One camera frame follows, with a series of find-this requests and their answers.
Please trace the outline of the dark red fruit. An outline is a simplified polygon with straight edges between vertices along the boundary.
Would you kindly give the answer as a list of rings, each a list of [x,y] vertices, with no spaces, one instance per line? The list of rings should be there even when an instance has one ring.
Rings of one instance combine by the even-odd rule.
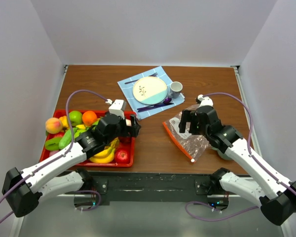
[[[130,144],[132,142],[131,137],[119,137],[118,139],[122,144]]]

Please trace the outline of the clear orange zip top bag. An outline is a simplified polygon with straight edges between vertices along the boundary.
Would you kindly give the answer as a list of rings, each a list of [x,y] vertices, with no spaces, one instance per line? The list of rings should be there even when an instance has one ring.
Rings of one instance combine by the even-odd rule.
[[[211,145],[203,135],[189,133],[190,123],[186,124],[184,133],[179,131],[182,111],[162,124],[174,144],[186,155],[191,163],[195,163]]]

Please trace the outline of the white radish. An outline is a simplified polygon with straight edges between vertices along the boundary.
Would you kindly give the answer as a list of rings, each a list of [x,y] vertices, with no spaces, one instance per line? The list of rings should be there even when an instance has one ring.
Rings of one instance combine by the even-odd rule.
[[[126,119],[125,122],[126,122],[126,125],[127,125],[127,126],[132,126],[131,120]]]

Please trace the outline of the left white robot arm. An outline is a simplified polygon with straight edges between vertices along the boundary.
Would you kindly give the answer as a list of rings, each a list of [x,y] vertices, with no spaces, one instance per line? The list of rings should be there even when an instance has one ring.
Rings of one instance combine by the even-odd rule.
[[[31,213],[41,202],[51,197],[68,193],[91,191],[93,179],[82,169],[60,174],[78,163],[86,161],[104,150],[118,137],[137,137],[141,126],[135,115],[131,124],[120,116],[106,113],[97,126],[81,133],[72,145],[66,146],[46,160],[19,171],[9,170],[5,176],[2,194],[16,217]]]

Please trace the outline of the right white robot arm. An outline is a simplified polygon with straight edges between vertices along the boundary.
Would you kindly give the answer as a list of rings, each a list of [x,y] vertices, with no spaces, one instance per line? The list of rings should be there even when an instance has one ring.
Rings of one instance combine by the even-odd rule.
[[[238,163],[252,178],[249,182],[228,169],[220,168],[210,176],[210,189],[237,194],[252,202],[274,225],[282,225],[296,213],[296,181],[291,181],[263,160],[250,142],[231,125],[223,125],[216,110],[209,105],[196,110],[183,110],[179,131],[203,135],[210,145]]]

